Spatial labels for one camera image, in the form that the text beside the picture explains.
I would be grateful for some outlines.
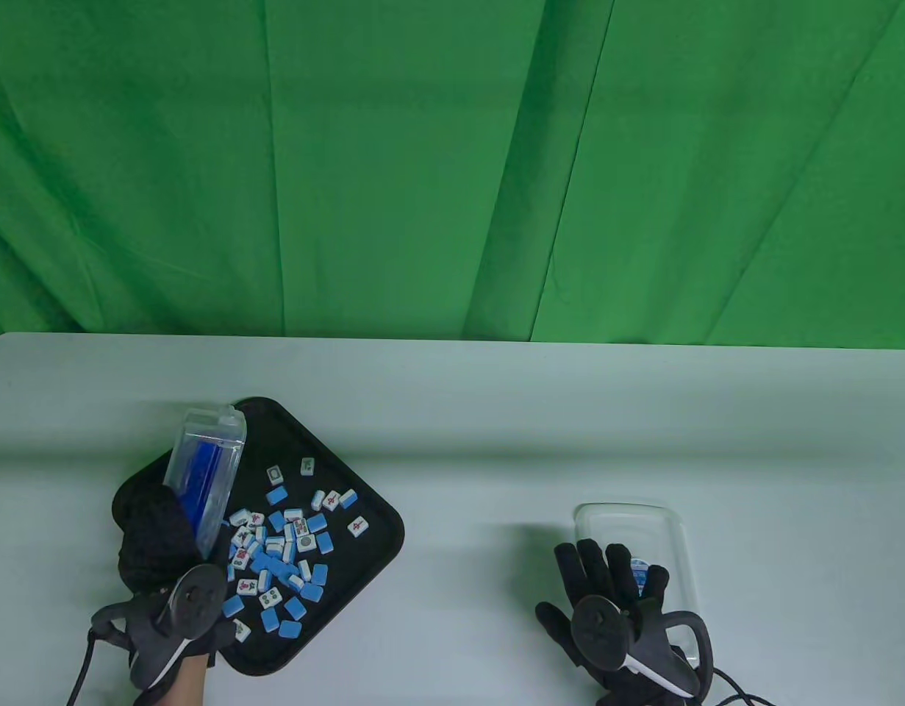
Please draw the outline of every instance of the green backdrop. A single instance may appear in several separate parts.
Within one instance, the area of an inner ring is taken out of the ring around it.
[[[905,347],[905,0],[0,0],[6,330]]]

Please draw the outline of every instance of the black knit glove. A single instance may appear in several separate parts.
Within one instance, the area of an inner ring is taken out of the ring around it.
[[[164,467],[159,464],[139,471],[125,481],[112,499],[112,518],[123,532],[119,576],[133,593],[160,597],[162,609],[174,583],[204,562],[179,500],[167,485],[161,485],[163,474]],[[227,527],[221,527],[207,559],[224,571],[231,536]],[[186,646],[181,659],[209,655],[207,665],[213,666],[216,652],[233,639],[233,622],[221,616],[202,638]],[[181,659],[160,682],[139,695],[136,706],[151,706],[161,700],[177,678]]]
[[[638,586],[632,574],[632,555],[624,545],[610,544],[606,559],[593,539],[582,539],[573,544],[560,544],[554,550],[557,568],[563,578],[570,605],[576,606],[586,596],[599,594],[608,598],[623,612],[628,612],[638,625]],[[664,602],[668,587],[668,571],[651,566],[645,580],[643,598],[655,598]],[[657,685],[653,680],[628,669],[608,672],[597,669],[576,648],[570,635],[570,619],[552,603],[537,603],[537,620],[547,635],[563,648],[576,666],[582,666],[596,682],[609,693],[599,699],[598,706],[684,706],[684,699]],[[678,648],[675,652],[684,657]]]

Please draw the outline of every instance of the blue mahjong tile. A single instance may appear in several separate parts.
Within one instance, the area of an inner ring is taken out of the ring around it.
[[[273,632],[279,628],[279,616],[275,608],[267,608],[260,613],[260,618],[263,618],[263,629],[266,632]]]
[[[312,567],[312,582],[315,585],[325,585],[328,582],[328,565],[315,564]]]

